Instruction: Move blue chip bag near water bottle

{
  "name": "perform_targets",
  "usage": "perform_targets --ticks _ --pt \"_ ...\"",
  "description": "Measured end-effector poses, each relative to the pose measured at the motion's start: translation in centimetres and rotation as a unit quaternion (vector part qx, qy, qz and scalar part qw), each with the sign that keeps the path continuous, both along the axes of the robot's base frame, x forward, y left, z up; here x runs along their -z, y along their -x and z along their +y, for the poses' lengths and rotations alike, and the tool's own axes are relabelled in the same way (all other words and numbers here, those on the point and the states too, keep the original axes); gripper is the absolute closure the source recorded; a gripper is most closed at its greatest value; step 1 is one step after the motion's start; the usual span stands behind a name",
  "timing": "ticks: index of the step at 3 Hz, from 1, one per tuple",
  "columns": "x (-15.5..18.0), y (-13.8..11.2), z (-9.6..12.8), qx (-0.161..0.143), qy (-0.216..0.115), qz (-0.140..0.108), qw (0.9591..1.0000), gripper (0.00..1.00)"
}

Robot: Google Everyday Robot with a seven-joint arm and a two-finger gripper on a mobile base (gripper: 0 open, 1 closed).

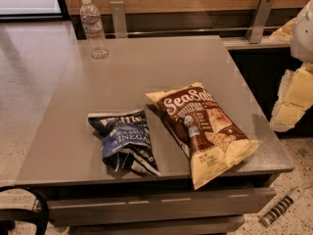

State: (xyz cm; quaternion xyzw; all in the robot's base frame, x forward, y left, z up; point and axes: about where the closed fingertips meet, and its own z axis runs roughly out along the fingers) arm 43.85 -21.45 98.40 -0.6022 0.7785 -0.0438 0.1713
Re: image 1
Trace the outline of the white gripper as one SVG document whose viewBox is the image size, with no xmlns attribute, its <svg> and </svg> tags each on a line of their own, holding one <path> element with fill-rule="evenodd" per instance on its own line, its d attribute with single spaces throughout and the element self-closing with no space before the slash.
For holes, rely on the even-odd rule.
<svg viewBox="0 0 313 235">
<path fill-rule="evenodd" d="M 310 0 L 282 27 L 275 30 L 271 40 L 289 43 L 291 55 L 303 62 L 296 71 L 286 70 L 274 104 L 270 126 L 274 131 L 287 132 L 313 106 L 313 0 Z"/>
</svg>

